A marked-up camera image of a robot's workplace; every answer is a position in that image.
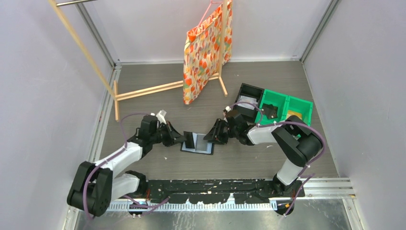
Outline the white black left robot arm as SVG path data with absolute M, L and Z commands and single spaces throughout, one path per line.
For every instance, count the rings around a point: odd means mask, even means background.
M 144 114 L 135 134 L 107 157 L 82 162 L 67 195 L 67 204 L 100 217 L 113 200 L 131 194 L 142 198 L 147 190 L 146 176 L 126 168 L 144 158 L 155 144 L 171 147 L 186 141 L 164 115 Z

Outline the dark credit card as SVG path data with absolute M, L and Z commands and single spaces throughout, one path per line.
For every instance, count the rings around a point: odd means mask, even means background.
M 184 137 L 186 138 L 186 140 L 184 141 L 184 147 L 187 149 L 195 149 L 193 133 L 189 131 L 184 131 L 183 134 Z
M 263 104 L 262 111 L 267 119 L 278 118 L 278 107 L 273 104 Z

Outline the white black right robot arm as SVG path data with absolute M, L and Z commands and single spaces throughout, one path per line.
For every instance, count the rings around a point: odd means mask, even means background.
M 275 174 L 271 186 L 278 196 L 287 196 L 293 184 L 320 154 L 324 153 L 326 141 L 314 128 L 298 116 L 267 125 L 248 122 L 238 110 L 225 113 L 217 119 L 204 140 L 209 143 L 226 144 L 230 138 L 241 144 L 253 146 L 276 143 L 286 156 L 286 161 Z

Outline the black card holder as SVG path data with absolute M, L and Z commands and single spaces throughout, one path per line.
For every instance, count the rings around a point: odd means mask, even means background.
M 180 151 L 213 155 L 214 144 L 204 139 L 205 134 L 184 131 L 184 137 L 186 138 L 186 141 L 181 144 Z

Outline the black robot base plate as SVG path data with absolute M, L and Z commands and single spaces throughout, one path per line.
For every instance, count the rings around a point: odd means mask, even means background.
M 262 204 L 274 197 L 292 200 L 297 193 L 303 197 L 301 185 L 300 180 L 288 187 L 265 179 L 149 180 L 128 196 L 153 203 L 169 198 L 170 204 L 223 204 L 233 198 L 236 204 Z

